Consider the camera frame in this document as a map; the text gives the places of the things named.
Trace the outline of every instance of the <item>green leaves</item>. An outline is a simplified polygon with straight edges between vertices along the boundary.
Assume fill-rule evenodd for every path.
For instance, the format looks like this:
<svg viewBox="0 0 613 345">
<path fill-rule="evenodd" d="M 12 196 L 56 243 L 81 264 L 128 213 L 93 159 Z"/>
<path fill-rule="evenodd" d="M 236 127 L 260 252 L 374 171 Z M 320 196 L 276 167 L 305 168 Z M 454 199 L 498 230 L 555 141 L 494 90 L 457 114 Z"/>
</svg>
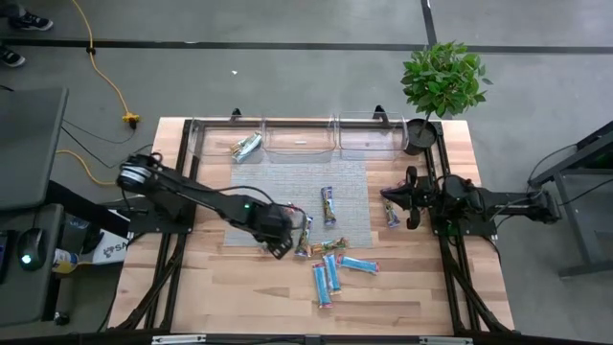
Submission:
<svg viewBox="0 0 613 345">
<path fill-rule="evenodd" d="M 401 79 L 407 103 L 417 106 L 418 113 L 457 115 L 469 107 L 485 102 L 486 66 L 476 54 L 466 54 L 467 47 L 455 42 L 436 44 L 431 50 L 413 52 L 411 60 L 403 62 Z"/>
<path fill-rule="evenodd" d="M 418 105 L 421 105 L 421 106 L 427 106 L 431 103 L 432 103 L 432 95 L 430 94 L 421 96 L 420 100 L 418 101 Z"/>
<path fill-rule="evenodd" d="M 435 83 L 434 81 L 429 81 L 428 82 L 428 89 L 431 92 L 439 93 L 439 85 L 437 83 Z"/>
<path fill-rule="evenodd" d="M 406 76 L 400 81 L 403 85 L 410 85 L 413 82 L 412 76 Z"/>
</svg>

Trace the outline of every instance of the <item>yellow cable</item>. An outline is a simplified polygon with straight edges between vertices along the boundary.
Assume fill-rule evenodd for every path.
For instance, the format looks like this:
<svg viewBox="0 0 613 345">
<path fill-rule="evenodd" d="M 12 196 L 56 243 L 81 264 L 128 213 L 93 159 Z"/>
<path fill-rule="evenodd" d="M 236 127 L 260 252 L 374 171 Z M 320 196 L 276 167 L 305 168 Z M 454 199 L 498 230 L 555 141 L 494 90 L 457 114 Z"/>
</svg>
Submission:
<svg viewBox="0 0 613 345">
<path fill-rule="evenodd" d="M 87 167 L 87 164 L 85 163 L 83 158 L 81 158 L 78 154 L 70 151 L 69 149 L 59 149 L 59 150 L 56 151 L 56 154 L 61 154 L 61 153 L 68 153 L 68 154 L 72 155 L 73 157 L 77 158 L 79 160 L 80 164 L 85 169 L 85 172 L 87 173 L 89 178 L 91 178 L 92 181 L 94 181 L 96 184 L 104 186 L 104 187 L 115 186 L 115 182 L 102 182 L 99 179 L 97 179 L 96 177 L 94 177 L 94 175 L 89 171 L 89 168 Z"/>
<path fill-rule="evenodd" d="M 79 3 L 77 2 L 77 0 L 72 0 L 72 1 L 73 1 L 73 4 L 75 4 L 75 7 L 77 7 L 77 10 L 79 10 L 80 16 L 81 18 L 83 18 L 83 22 L 85 23 L 85 26 L 87 27 L 87 33 L 89 35 L 89 49 L 90 49 L 89 59 L 92 61 L 92 66 L 94 67 L 94 70 L 96 71 L 96 73 L 98 73 L 98 75 L 102 79 L 104 79 L 106 82 L 108 82 L 109 85 L 113 87 L 113 89 L 117 93 L 117 96 L 119 96 L 120 101 L 122 101 L 122 104 L 124 105 L 124 110 L 125 110 L 125 115 L 123 117 L 124 122 L 128 122 L 130 119 L 133 119 L 136 122 L 139 122 L 140 120 L 139 116 L 131 113 L 129 109 L 127 108 L 127 104 L 125 103 L 125 100 L 124 100 L 124 95 L 122 95 L 122 91 L 119 89 L 119 87 L 117 87 L 117 85 L 115 85 L 115 83 L 113 83 L 111 79 L 109 79 L 103 72 L 101 72 L 101 70 L 98 69 L 98 66 L 96 65 L 96 60 L 94 59 L 94 52 L 91 51 L 94 49 L 94 35 L 92 34 L 92 28 L 89 26 L 89 21 L 87 21 L 87 17 L 85 16 L 85 13 L 79 6 Z"/>
</svg>

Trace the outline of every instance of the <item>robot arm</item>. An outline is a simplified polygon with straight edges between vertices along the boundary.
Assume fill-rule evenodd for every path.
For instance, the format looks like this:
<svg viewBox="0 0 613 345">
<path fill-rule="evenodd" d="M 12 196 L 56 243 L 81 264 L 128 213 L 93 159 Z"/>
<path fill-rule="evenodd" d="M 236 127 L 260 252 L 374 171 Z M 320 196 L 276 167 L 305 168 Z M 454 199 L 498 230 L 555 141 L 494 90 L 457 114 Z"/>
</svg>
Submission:
<svg viewBox="0 0 613 345">
<path fill-rule="evenodd" d="M 544 223 L 556 222 L 559 210 L 546 191 L 530 193 L 496 193 L 476 187 L 469 179 L 457 175 L 444 178 L 442 186 L 432 186 L 427 177 L 417 177 L 409 167 L 404 185 L 381 191 L 383 197 L 403 210 L 411 211 L 407 227 L 420 224 L 419 208 L 428 208 L 438 219 L 470 220 L 489 223 L 496 216 L 525 216 Z"/>
<path fill-rule="evenodd" d="M 291 249 L 292 220 L 284 211 L 285 206 L 249 195 L 225 195 L 165 167 L 157 157 L 161 155 L 130 156 L 121 166 L 117 185 L 127 192 L 145 196 L 168 220 L 183 219 L 187 199 L 215 211 L 230 225 L 251 233 L 256 241 L 266 242 L 277 259 Z"/>
</svg>

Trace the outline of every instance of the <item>plastic container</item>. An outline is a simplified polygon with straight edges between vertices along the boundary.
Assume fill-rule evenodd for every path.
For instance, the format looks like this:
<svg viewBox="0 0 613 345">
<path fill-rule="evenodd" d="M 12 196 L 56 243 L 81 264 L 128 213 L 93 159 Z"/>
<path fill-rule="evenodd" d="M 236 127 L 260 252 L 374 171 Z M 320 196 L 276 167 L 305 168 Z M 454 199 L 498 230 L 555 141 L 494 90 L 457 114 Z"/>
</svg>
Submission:
<svg viewBox="0 0 613 345">
<path fill-rule="evenodd" d="M 258 132 L 260 144 L 243 159 L 233 157 L 232 146 Z M 188 151 L 201 164 L 258 164 L 263 160 L 264 120 L 261 116 L 192 118 Z"/>
<path fill-rule="evenodd" d="M 404 117 L 396 112 L 344 111 L 338 122 L 343 159 L 395 160 L 408 144 Z"/>
<path fill-rule="evenodd" d="M 336 118 L 293 126 L 288 121 L 264 121 L 263 148 L 271 163 L 328 163 L 336 149 Z"/>
</svg>

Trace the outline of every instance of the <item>potted plant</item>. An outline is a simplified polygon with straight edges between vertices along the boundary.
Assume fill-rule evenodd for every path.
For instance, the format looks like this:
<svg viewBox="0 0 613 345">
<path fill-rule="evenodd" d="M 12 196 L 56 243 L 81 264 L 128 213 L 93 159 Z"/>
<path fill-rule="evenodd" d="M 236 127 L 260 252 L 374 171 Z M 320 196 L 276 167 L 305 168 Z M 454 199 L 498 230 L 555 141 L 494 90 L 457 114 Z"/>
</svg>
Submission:
<svg viewBox="0 0 613 345">
<path fill-rule="evenodd" d="M 422 153 L 436 142 L 437 132 L 429 123 L 436 113 L 442 117 L 466 112 L 471 106 L 485 102 L 486 91 L 479 90 L 479 79 L 484 78 L 486 65 L 476 54 L 467 54 L 464 43 L 438 43 L 431 50 L 414 52 L 404 63 L 404 85 L 407 103 L 417 106 L 417 113 L 425 113 L 425 120 L 407 122 L 409 143 L 405 152 Z"/>
</svg>

